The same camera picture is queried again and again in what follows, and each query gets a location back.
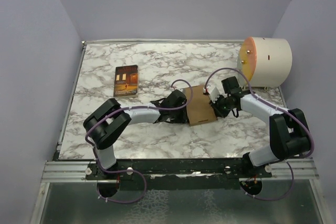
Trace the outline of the brown cardboard box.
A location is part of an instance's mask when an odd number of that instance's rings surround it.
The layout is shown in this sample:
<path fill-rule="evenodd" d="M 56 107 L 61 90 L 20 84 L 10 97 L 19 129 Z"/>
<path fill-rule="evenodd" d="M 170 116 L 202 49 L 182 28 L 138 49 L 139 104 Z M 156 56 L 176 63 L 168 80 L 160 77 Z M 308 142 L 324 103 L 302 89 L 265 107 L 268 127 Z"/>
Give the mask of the brown cardboard box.
<path fill-rule="evenodd" d="M 210 105 L 210 99 L 203 94 L 203 85 L 183 89 L 187 102 L 186 113 L 190 126 L 215 122 L 217 117 Z"/>

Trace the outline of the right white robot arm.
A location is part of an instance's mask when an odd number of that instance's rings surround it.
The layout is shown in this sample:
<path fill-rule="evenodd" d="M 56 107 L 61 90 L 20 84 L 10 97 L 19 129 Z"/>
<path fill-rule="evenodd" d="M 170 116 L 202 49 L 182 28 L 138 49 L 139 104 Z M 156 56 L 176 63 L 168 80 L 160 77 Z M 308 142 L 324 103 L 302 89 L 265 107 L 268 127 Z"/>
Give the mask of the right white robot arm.
<path fill-rule="evenodd" d="M 268 126 L 269 143 L 243 155 L 241 171 L 246 177 L 254 177 L 260 167 L 284 161 L 312 150 L 312 141 L 305 115 L 300 109 L 288 110 L 262 99 L 254 91 L 243 90 L 236 77 L 222 80 L 225 95 L 216 87 L 207 86 L 209 104 L 217 117 L 230 113 L 239 117 L 244 111 L 262 120 Z"/>

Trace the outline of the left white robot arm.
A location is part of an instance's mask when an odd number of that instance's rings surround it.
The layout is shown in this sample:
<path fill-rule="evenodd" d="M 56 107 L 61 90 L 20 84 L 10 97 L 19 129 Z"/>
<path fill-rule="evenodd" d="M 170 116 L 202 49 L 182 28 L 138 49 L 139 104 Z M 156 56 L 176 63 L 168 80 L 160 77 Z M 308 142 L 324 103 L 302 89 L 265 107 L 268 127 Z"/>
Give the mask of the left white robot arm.
<path fill-rule="evenodd" d="M 115 175 L 117 159 L 113 145 L 129 125 L 140 123 L 187 123 L 186 95 L 174 90 L 168 97 L 146 105 L 122 108 L 116 99 L 108 99 L 83 122 L 86 140 L 99 161 L 98 173 L 104 179 Z"/>

